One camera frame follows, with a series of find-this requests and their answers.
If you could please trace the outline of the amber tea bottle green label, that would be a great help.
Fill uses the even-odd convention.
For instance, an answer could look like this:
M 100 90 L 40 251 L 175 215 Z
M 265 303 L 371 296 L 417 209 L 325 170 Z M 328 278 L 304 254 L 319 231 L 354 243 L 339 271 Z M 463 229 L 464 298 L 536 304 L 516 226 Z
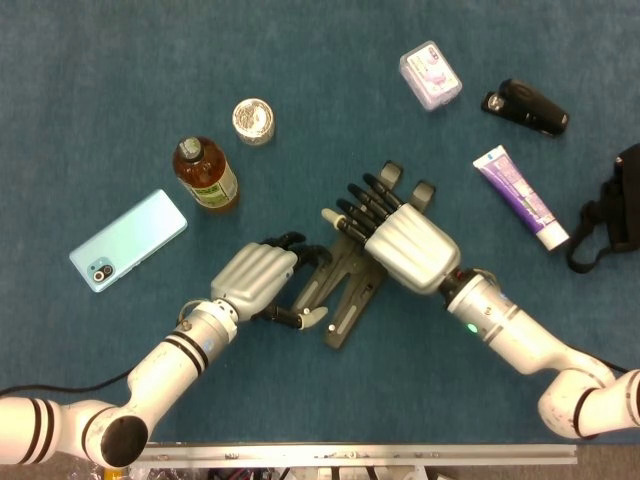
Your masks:
M 181 139 L 173 152 L 172 165 L 179 182 L 205 210 L 219 213 L 237 204 L 237 177 L 213 140 L 202 136 Z

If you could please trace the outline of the folding black stand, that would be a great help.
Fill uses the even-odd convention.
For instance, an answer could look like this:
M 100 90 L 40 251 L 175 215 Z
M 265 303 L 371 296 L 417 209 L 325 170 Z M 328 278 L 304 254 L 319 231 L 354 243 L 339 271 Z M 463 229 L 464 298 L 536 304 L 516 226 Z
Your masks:
M 388 273 L 355 240 L 341 231 L 336 234 L 337 240 L 329 249 L 332 260 L 316 268 L 293 303 L 293 311 L 309 317 L 345 282 L 343 295 L 325 333 L 325 343 L 339 349 Z

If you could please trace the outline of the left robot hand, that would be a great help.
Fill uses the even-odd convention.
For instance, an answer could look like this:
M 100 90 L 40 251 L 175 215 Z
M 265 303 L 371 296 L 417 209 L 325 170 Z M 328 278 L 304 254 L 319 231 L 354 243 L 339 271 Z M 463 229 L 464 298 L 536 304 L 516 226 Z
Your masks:
M 301 267 L 332 259 L 327 248 L 307 245 L 305 240 L 293 231 L 245 245 L 212 280 L 213 301 L 229 306 L 236 323 L 258 317 L 295 330 L 315 326 L 328 314 L 326 307 L 288 310 L 276 304 L 276 297 Z

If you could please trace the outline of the clear crumpled plastic bag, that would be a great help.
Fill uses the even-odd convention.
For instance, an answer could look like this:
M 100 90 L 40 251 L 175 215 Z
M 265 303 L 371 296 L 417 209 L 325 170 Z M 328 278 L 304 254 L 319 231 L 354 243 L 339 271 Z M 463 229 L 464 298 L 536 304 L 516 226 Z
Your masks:
M 67 480 L 105 480 L 105 469 L 92 462 L 74 460 L 69 466 Z

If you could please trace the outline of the light blue smartphone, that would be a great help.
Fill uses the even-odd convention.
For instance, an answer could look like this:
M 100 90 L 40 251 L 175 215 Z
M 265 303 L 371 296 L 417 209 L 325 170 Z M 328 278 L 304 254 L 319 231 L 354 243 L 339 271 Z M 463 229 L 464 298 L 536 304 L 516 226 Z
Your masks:
M 72 250 L 69 260 L 89 288 L 100 293 L 187 226 L 170 197 L 157 189 Z

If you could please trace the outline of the purple white tube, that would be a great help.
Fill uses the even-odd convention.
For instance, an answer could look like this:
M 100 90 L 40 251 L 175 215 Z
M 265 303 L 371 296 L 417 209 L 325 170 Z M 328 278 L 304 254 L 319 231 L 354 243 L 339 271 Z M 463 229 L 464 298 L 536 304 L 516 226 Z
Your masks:
M 568 233 L 502 145 L 477 158 L 472 165 L 548 251 L 555 250 L 569 240 Z

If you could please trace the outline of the black stapler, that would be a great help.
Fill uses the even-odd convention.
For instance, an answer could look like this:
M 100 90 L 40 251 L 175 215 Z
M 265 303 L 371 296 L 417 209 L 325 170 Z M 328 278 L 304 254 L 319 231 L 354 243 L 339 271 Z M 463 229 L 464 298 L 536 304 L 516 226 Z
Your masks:
M 556 137 L 563 134 L 569 114 L 531 85 L 514 78 L 504 80 L 497 91 L 489 91 L 481 109 L 534 131 Z

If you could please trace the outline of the clear plastic box purple label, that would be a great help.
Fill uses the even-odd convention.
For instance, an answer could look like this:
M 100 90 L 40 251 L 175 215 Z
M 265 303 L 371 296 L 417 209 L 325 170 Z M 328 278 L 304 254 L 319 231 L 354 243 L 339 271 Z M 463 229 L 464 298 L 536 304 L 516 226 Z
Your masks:
M 402 55 L 399 72 L 426 111 L 450 103 L 463 89 L 462 81 L 433 40 Z

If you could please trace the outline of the aluminium profile rail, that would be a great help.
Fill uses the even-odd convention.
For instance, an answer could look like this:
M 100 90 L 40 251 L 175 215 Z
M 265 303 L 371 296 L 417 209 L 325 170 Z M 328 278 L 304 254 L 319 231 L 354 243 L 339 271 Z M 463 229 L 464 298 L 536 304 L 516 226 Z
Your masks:
M 566 444 L 152 444 L 141 468 L 575 465 Z

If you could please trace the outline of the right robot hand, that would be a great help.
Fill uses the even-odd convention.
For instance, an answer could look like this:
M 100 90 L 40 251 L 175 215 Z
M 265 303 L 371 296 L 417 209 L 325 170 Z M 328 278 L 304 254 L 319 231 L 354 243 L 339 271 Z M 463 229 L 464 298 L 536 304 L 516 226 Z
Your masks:
M 324 208 L 322 217 L 401 285 L 419 295 L 435 293 L 460 264 L 458 245 L 376 176 L 366 173 L 363 180 L 368 190 L 348 185 L 358 205 L 340 198 L 340 210 Z

